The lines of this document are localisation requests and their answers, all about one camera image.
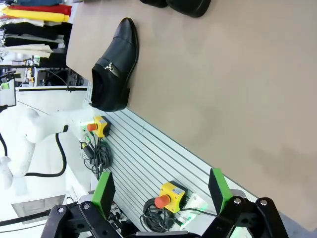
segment shoe sole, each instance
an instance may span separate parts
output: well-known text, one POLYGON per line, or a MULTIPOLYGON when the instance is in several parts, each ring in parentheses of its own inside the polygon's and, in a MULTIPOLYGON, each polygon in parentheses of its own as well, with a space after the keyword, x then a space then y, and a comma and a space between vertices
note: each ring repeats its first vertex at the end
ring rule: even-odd
POLYGON ((129 20, 129 22, 131 23, 132 30, 133 30, 133 32, 134 32, 135 42, 136 42, 136 44, 137 44, 137 46, 136 46, 137 54, 136 54, 136 57, 135 57, 134 64, 133 64, 133 66, 132 66, 132 68, 131 68, 131 70, 130 70, 128 76, 127 76, 127 79, 126 79, 125 83, 124 83, 124 87, 123 87, 123 90, 122 90, 122 93, 121 93, 121 97, 120 97, 120 101, 123 103, 123 105, 125 105, 124 108, 126 108, 127 103, 128 103, 128 101, 129 101, 129 96, 128 96, 128 97, 126 96, 127 93, 130 94, 130 88, 128 88, 128 83, 129 83, 131 74, 132 74, 132 72, 133 72, 133 70, 134 70, 134 68, 135 68, 135 66, 136 66, 136 64, 137 64, 137 62, 138 62, 139 52, 140 52, 139 38, 138 38, 137 28, 136 28, 136 26, 135 26, 135 24, 134 24, 134 22, 133 22, 133 20, 132 20, 131 18, 128 18, 128 20, 129 20))

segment black leather shoe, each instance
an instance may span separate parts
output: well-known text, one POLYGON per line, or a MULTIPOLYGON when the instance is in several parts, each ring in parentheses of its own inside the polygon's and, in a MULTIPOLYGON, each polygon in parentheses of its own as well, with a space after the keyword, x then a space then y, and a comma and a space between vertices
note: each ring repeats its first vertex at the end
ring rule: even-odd
POLYGON ((114 112, 127 106, 131 73, 138 61, 139 41, 131 18, 123 19, 113 40, 92 69, 93 91, 91 106, 114 112))
POLYGON ((167 6, 166 0, 140 0, 141 2, 151 5, 151 6, 156 6, 159 8, 163 8, 167 6))
POLYGON ((191 17, 201 17, 203 16, 211 0, 166 0, 167 4, 174 10, 191 16, 191 17))

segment yellow clothing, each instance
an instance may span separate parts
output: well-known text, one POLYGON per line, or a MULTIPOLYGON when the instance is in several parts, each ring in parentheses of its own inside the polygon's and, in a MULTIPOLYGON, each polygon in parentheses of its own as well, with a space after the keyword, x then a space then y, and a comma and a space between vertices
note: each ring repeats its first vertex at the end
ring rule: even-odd
POLYGON ((15 16, 20 18, 28 18, 34 20, 44 20, 44 21, 56 21, 56 22, 68 22, 69 16, 61 13, 45 12, 45 11, 23 11, 15 10, 5 7, 1 10, 4 14, 8 16, 15 16))

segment black cable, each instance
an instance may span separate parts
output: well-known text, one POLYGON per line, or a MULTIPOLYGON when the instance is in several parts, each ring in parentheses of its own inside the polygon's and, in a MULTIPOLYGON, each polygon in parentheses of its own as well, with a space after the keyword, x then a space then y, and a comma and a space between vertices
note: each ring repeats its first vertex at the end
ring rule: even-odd
POLYGON ((118 207, 118 205, 116 205, 115 208, 111 209, 110 212, 113 212, 113 211, 115 211, 115 210, 117 210, 117 209, 120 209, 120 208, 118 207))
POLYGON ((185 208, 185 209, 180 210, 179 212, 184 212, 184 211, 195 211, 195 212, 203 213, 203 214, 206 214, 206 215, 209 215, 209 216, 213 216, 213 217, 217 217, 218 216, 217 214, 205 212, 205 211, 202 211, 202 210, 199 210, 199 209, 196 209, 196 208, 185 208))
POLYGON ((20 223, 20 222, 26 222, 26 221, 37 219, 37 218, 40 218, 40 217, 45 217, 45 216, 49 215, 50 211, 51 210, 48 210, 48 211, 45 211, 45 212, 36 213, 36 214, 32 214, 32 215, 25 216, 25 217, 19 217, 19 218, 14 218, 14 219, 11 219, 11 220, 2 221, 2 222, 0 222, 0 227, 8 226, 8 225, 12 225, 12 224, 15 224, 15 223, 20 223))
POLYGON ((65 170, 66 170, 66 166, 67 166, 67 161, 66 161, 66 155, 65 152, 63 150, 63 147, 61 146, 61 143, 59 141, 59 136, 58 133, 55 134, 55 139, 56 139, 56 143, 58 145, 58 148, 60 150, 61 156, 62 156, 62 160, 63 160, 63 168, 61 169, 61 171, 57 174, 40 174, 40 173, 27 173, 25 176, 36 176, 36 177, 43 177, 43 178, 54 178, 54 177, 58 177, 61 176, 65 170))
POLYGON ((12 62, 24 62, 24 61, 28 61, 28 60, 32 60, 32 58, 24 59, 24 60, 12 60, 12 62))
POLYGON ((1 143, 2 143, 2 145, 3 145, 3 148, 4 148, 4 156, 8 156, 8 149, 7 149, 7 147, 6 147, 5 141, 4 141, 4 139, 3 139, 2 135, 1 135, 1 133, 0 133, 0 141, 1 141, 1 143))
POLYGON ((72 197, 67 197, 66 199, 71 199, 73 202, 76 202, 72 197))
POLYGON ((154 201, 155 198, 151 198, 144 204, 143 214, 140 216, 140 223, 146 231, 148 229, 146 229, 143 224, 153 232, 167 232, 174 224, 174 214, 165 209, 158 209, 154 201))
POLYGON ((103 171, 112 163, 112 152, 108 143, 100 138, 98 138, 98 142, 96 142, 94 136, 93 139, 95 144, 95 146, 92 147, 94 156, 91 161, 90 159, 84 159, 84 165, 86 168, 91 170, 91 172, 94 173, 96 178, 99 180, 103 171))
POLYGON ((26 227, 26 228, 21 228, 21 229, 17 229, 17 230, 11 230, 11 231, 4 231, 4 232, 0 232, 0 233, 17 232, 17 231, 21 231, 21 230, 26 230, 26 229, 34 228, 34 227, 39 227, 39 226, 42 226, 42 225, 45 225, 45 223, 44 223, 44 224, 40 224, 40 225, 36 225, 36 226, 32 226, 32 227, 26 227))
POLYGON ((89 141, 88 145, 90 145, 90 147, 95 150, 95 147, 92 145, 91 141, 89 141))
POLYGON ((63 83, 66 85, 66 87, 67 87, 67 88, 69 87, 69 85, 65 82, 65 80, 64 80, 64 79, 62 79, 60 76, 58 76, 56 73, 54 73, 54 72, 50 71, 50 70, 49 70, 49 69, 47 69, 47 68, 45 68, 44 70, 46 70, 46 71, 48 71, 48 72, 52 73, 53 75, 55 75, 57 78, 59 78, 61 81, 63 81, 63 83))
POLYGON ((136 235, 135 235, 135 233, 134 233, 134 234, 127 235, 127 236, 124 237, 124 238, 135 237, 135 236, 136 236, 136 235))

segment table surface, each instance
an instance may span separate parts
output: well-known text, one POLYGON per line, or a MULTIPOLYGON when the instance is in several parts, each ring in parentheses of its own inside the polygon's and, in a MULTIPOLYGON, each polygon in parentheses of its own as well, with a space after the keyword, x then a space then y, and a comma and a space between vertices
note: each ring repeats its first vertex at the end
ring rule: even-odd
POLYGON ((317 227, 317 1, 213 0, 193 19, 137 0, 78 6, 67 65, 91 68, 124 17, 129 109, 305 228, 317 227))

